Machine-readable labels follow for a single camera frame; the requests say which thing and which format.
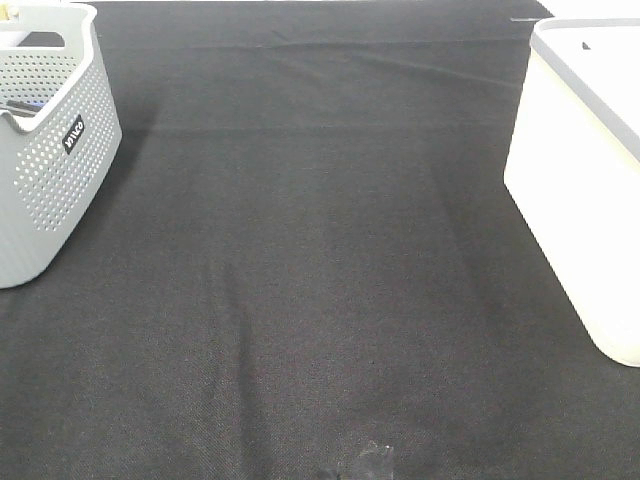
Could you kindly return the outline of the black table cloth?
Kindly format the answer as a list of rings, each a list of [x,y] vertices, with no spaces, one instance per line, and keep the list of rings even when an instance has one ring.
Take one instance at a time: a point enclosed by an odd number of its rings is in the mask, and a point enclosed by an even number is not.
[[[123,138],[1,294],[5,479],[635,479],[502,176],[535,1],[101,2]]]

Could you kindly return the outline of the clear tape patch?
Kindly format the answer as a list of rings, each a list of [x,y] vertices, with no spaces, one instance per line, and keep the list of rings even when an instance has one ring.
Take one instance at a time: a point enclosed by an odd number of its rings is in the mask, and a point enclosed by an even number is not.
[[[394,447],[369,441],[343,474],[351,480],[393,480]]]

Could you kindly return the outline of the white basket with grey rim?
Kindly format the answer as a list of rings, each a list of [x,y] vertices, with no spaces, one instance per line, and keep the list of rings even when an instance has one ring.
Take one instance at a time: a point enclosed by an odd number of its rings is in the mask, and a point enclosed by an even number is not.
[[[637,366],[637,19],[535,24],[504,183],[595,346]]]

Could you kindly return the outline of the grey perforated plastic basket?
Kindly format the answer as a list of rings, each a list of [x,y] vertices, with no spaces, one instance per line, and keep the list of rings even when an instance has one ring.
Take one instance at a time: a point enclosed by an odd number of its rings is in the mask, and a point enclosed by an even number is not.
[[[1,4],[3,32],[60,46],[1,50],[1,286],[39,276],[82,219],[122,139],[95,7]]]

